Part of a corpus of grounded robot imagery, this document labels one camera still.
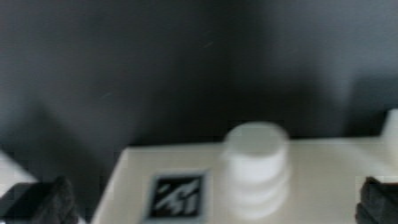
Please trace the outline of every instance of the dark background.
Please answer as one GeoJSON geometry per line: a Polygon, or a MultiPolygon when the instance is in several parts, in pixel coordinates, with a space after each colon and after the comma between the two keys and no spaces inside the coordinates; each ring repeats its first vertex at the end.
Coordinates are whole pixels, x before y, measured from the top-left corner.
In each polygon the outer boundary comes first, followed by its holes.
{"type": "Polygon", "coordinates": [[[0,144],[91,218],[129,144],[370,136],[398,107],[395,0],[4,0],[0,144]]]}

